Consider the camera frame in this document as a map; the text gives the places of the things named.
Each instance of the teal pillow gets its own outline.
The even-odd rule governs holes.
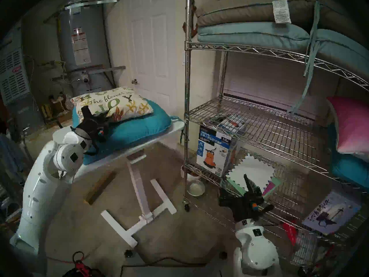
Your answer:
[[[338,178],[369,188],[369,164],[351,154],[340,154],[336,150],[336,127],[328,126],[328,146],[331,154],[331,172]]]
[[[317,57],[369,78],[369,51],[356,41],[335,31],[317,30]]]
[[[96,142],[99,147],[99,153],[94,156],[85,155],[83,164],[88,165],[109,156],[115,151],[139,145],[146,140],[152,139],[155,135],[166,131],[172,120],[167,113],[155,102],[147,100],[154,112],[145,116],[132,118],[119,123],[109,125],[109,133],[106,136],[106,142]],[[78,116],[76,109],[73,109],[73,126],[76,127]],[[95,152],[91,146],[89,152]]]
[[[228,23],[198,29],[199,42],[244,44],[305,53],[309,34],[293,24]]]

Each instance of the white door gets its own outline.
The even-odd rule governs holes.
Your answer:
[[[124,0],[135,90],[176,113],[175,0]]]

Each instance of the light blue cushion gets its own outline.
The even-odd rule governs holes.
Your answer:
[[[305,53],[309,34],[293,24],[229,23],[198,29],[199,42],[244,44]]]
[[[106,142],[96,142],[99,147],[99,153],[94,156],[85,155],[83,164],[88,165],[94,161],[109,156],[117,150],[139,145],[146,140],[152,139],[154,136],[166,131],[172,120],[167,113],[155,102],[147,100],[154,112],[142,117],[132,118],[120,123],[111,123],[109,125],[109,133],[106,136]],[[76,109],[73,109],[73,126],[78,123]],[[95,152],[92,146],[89,152]]]
[[[340,154],[336,150],[336,127],[328,126],[328,142],[331,149],[331,172],[338,178],[369,188],[369,164],[351,154]]]
[[[331,30],[317,30],[317,57],[369,78],[369,51],[356,41]]]

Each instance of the white table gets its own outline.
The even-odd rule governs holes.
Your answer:
[[[108,166],[114,160],[125,158],[125,161],[128,165],[128,169],[131,174],[132,184],[136,192],[137,200],[138,203],[140,204],[140,208],[142,211],[142,215],[139,216],[140,220],[130,229],[125,230],[106,210],[103,211],[101,215],[131,247],[135,247],[137,245],[137,241],[132,237],[132,235],[138,232],[146,224],[152,222],[153,219],[157,217],[160,213],[162,213],[166,208],[169,210],[171,214],[177,212],[176,208],[174,207],[172,202],[169,200],[169,198],[167,197],[167,195],[165,194],[165,192],[155,179],[152,179],[150,182],[154,187],[154,189],[156,190],[157,194],[162,199],[163,203],[159,205],[153,212],[150,211],[147,203],[146,194],[144,191],[144,186],[142,184],[140,171],[138,170],[137,167],[137,162],[141,161],[146,157],[146,155],[143,153],[142,150],[152,145],[153,143],[158,142],[160,139],[176,131],[182,130],[184,126],[185,123],[183,121],[174,121],[172,122],[170,128],[162,135],[156,136],[155,138],[146,141],[141,145],[114,152],[113,154],[99,161],[93,162],[89,165],[82,165],[75,175],[73,182],[76,182],[77,180],[81,179],[87,173],[96,171],[100,167]],[[57,130],[53,134],[53,140],[59,144],[62,144],[65,134],[69,131],[71,131],[69,126]]]

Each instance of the beige cushion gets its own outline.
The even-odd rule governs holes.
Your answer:
[[[275,0],[220,0],[197,8],[197,24],[211,26],[237,22],[274,22],[273,1]],[[313,0],[287,0],[291,22],[310,32],[314,19]]]
[[[119,87],[89,93],[71,99],[76,107],[79,123],[83,121],[81,108],[87,105],[92,114],[107,113],[111,122],[143,116],[153,112],[150,104],[131,88]]]
[[[318,28],[339,32],[368,48],[368,39],[352,20],[347,11],[332,0],[318,0],[320,3],[320,19]]]

